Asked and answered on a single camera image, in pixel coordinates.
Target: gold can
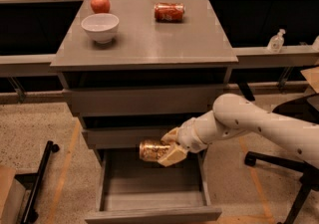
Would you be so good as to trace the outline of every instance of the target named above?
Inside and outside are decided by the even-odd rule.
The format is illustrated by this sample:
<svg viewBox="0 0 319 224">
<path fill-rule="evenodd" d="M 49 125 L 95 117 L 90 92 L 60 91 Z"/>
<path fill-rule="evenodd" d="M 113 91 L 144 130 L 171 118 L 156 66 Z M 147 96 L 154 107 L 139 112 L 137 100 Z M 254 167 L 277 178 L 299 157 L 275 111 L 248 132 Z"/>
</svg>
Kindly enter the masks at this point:
<svg viewBox="0 0 319 224">
<path fill-rule="evenodd" d="M 158 162 L 169 148 L 169 144 L 163 144 L 159 140 L 144 140 L 140 143 L 140 159 L 147 162 Z"/>
</svg>

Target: soda can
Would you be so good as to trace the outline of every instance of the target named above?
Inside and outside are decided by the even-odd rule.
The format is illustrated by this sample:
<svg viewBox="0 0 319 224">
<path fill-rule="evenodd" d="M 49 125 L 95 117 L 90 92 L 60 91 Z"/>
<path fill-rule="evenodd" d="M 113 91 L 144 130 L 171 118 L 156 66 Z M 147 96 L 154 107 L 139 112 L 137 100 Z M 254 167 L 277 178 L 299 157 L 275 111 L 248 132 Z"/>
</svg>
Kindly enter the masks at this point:
<svg viewBox="0 0 319 224">
<path fill-rule="evenodd" d="M 154 10 L 158 21 L 180 22 L 185 6 L 182 3 L 157 3 Z"/>
<path fill-rule="evenodd" d="M 144 140 L 140 143 L 140 159 L 148 162 L 157 162 L 167 151 L 170 145 L 159 140 Z"/>
</svg>

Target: white bottle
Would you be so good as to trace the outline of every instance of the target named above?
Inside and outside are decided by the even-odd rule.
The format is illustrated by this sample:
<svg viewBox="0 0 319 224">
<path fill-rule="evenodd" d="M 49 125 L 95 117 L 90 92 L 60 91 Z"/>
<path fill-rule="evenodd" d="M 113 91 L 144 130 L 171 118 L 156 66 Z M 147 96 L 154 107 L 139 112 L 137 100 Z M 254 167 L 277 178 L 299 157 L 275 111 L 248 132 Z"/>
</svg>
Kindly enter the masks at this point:
<svg viewBox="0 0 319 224">
<path fill-rule="evenodd" d="M 285 33 L 284 29 L 280 29 L 278 34 L 270 39 L 267 50 L 272 53 L 279 53 L 284 43 L 283 34 Z"/>
</svg>

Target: gray cabinet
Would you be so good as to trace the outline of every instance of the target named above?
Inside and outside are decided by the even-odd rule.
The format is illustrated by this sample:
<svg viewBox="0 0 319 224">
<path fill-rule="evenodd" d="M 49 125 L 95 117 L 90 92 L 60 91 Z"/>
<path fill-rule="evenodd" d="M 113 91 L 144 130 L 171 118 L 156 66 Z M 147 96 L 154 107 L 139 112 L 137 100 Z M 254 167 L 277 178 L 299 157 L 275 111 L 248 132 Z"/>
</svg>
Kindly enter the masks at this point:
<svg viewBox="0 0 319 224">
<path fill-rule="evenodd" d="M 88 39 L 84 0 L 51 68 L 73 116 L 101 164 L 97 212 L 88 223 L 186 223 L 216 220 L 203 172 L 204 154 L 173 167 L 139 159 L 144 139 L 159 140 L 201 115 L 237 61 L 208 0 L 111 0 L 120 18 L 111 45 Z M 157 23 L 154 4 L 182 2 L 183 23 Z"/>
</svg>

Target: red can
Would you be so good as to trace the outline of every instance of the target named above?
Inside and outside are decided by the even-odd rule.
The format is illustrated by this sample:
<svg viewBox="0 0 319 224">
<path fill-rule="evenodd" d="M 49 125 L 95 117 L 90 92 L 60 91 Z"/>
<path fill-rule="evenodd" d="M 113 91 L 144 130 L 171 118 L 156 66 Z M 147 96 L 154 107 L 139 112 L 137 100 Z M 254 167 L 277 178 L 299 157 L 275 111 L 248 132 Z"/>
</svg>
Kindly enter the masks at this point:
<svg viewBox="0 0 319 224">
<path fill-rule="evenodd" d="M 154 7 L 158 21 L 182 21 L 185 7 L 182 3 L 157 3 Z"/>
</svg>

